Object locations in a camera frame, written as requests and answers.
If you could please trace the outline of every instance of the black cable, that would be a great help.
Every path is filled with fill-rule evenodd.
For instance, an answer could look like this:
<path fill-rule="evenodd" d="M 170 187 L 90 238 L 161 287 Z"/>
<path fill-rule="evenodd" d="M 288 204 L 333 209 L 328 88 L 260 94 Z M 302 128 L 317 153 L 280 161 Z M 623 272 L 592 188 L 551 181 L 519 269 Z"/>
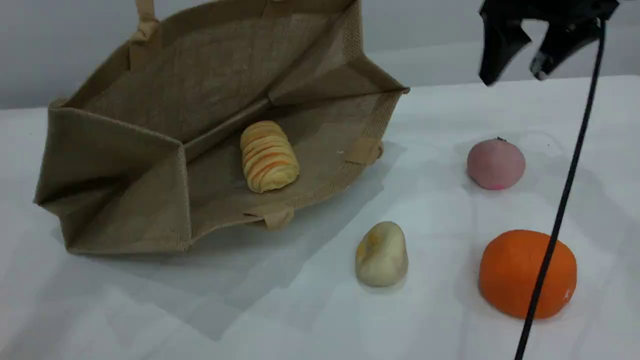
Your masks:
<path fill-rule="evenodd" d="M 545 276 L 547 276 L 547 270 L 549 269 L 549 264 L 551 263 L 551 256 L 553 255 L 554 249 L 556 248 L 556 242 L 558 239 L 558 233 L 560 232 L 560 226 L 562 225 L 566 203 L 569 200 L 569 193 L 571 192 L 573 178 L 575 177 L 575 171 L 578 167 L 578 160 L 580 159 L 582 143 L 584 142 L 584 135 L 587 132 L 587 125 L 589 124 L 589 117 L 591 116 L 591 108 L 593 107 L 593 98 L 595 97 L 598 77 L 600 76 L 600 64 L 602 63 L 602 55 L 604 53 L 604 38 L 606 27 L 605 24 L 606 22 L 603 19 L 600 19 L 600 40 L 598 44 L 598 54 L 596 55 L 596 63 L 593 67 L 593 75 L 591 76 L 591 87 L 589 88 L 587 105 L 584 108 L 584 117 L 582 118 L 582 125 L 580 126 L 580 132 L 578 133 L 578 140 L 575 144 L 575 150 L 573 151 L 573 159 L 571 160 L 569 174 L 566 177 L 564 190 L 562 192 L 562 197 L 560 198 L 560 205 L 556 213 L 556 222 L 554 222 L 554 229 L 551 232 L 549 245 L 547 245 L 547 252 L 545 253 L 542 265 L 540 266 L 540 272 L 538 273 L 536 286 L 534 287 L 533 294 L 531 295 L 529 310 L 527 311 L 527 317 L 525 318 L 524 327 L 522 328 L 522 333 L 520 335 L 520 342 L 518 343 L 518 350 L 516 351 L 515 360 L 522 360 L 524 356 L 524 350 L 527 346 L 529 333 L 531 332 L 531 325 L 533 324 L 533 316 L 536 314 L 536 307 L 538 306 L 540 293 L 542 292 L 542 285 L 545 282 Z"/>

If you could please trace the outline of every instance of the cream-colored dough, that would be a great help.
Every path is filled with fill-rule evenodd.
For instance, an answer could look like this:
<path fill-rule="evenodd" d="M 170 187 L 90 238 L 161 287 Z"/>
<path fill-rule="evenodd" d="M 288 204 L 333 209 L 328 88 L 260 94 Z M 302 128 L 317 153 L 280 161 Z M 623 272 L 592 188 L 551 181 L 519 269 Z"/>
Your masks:
<path fill-rule="evenodd" d="M 402 229 L 394 222 L 381 222 L 369 230 L 356 251 L 356 276 L 369 286 L 391 286 L 409 269 Z"/>

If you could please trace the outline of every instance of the toy bread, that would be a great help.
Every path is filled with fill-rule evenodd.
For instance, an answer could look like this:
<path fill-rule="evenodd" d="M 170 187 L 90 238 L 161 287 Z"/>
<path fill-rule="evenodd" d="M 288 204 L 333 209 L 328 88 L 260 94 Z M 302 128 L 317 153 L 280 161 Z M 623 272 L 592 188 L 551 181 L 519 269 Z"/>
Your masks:
<path fill-rule="evenodd" d="M 293 183 L 300 165 L 287 135 L 273 121 L 247 127 L 240 137 L 243 172 L 253 192 L 263 193 Z"/>

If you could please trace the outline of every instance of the pink clay ball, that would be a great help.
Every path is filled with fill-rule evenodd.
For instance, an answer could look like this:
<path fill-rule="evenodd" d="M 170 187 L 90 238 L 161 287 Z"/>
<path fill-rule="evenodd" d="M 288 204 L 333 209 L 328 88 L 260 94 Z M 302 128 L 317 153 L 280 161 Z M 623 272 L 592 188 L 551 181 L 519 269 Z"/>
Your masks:
<path fill-rule="evenodd" d="M 520 149 L 501 138 L 477 143 L 467 157 L 467 174 L 487 190 L 512 187 L 524 174 L 524 168 Z"/>

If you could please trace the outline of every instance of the orange clay ball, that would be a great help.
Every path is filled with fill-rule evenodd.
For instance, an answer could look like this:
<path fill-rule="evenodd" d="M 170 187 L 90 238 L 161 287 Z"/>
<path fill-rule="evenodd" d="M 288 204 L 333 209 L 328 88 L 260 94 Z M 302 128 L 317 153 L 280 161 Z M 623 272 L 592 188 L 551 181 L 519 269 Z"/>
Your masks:
<path fill-rule="evenodd" d="M 482 296 L 498 310 L 516 318 L 527 316 L 550 236 L 536 231 L 512 230 L 487 245 L 480 262 Z M 571 250 L 558 241 L 545 278 L 535 319 L 554 316 L 569 303 L 577 282 L 578 266 Z"/>

